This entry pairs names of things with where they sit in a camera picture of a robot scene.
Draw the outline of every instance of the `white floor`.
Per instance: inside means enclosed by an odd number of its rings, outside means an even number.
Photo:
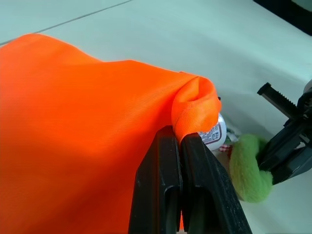
[[[208,77],[225,119],[266,138],[286,118],[257,90],[270,82],[297,102],[312,79],[312,37],[251,0],[123,2],[0,0],[0,44],[42,31],[102,60]],[[311,181],[312,170],[276,185],[261,204],[242,202],[253,233],[312,233]]]

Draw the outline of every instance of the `green fuzzy object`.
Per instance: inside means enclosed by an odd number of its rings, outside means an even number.
[[[244,201],[265,200],[273,186],[272,174],[260,171],[256,159],[266,143],[258,136],[245,134],[233,145],[230,175],[238,196]]]

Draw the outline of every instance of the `bottle label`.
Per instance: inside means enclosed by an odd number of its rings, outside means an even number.
[[[220,123],[218,123],[209,132],[200,132],[198,134],[200,135],[205,145],[215,143],[219,141],[222,137],[221,125]]]

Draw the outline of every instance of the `white bottle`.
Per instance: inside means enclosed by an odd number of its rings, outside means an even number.
[[[218,123],[207,133],[198,133],[208,149],[217,150],[226,138],[226,125],[221,114],[219,114]]]

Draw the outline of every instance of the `orange cloth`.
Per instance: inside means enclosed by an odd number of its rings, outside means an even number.
[[[157,130],[208,131],[213,84],[30,34],[0,48],[0,233],[127,233]]]

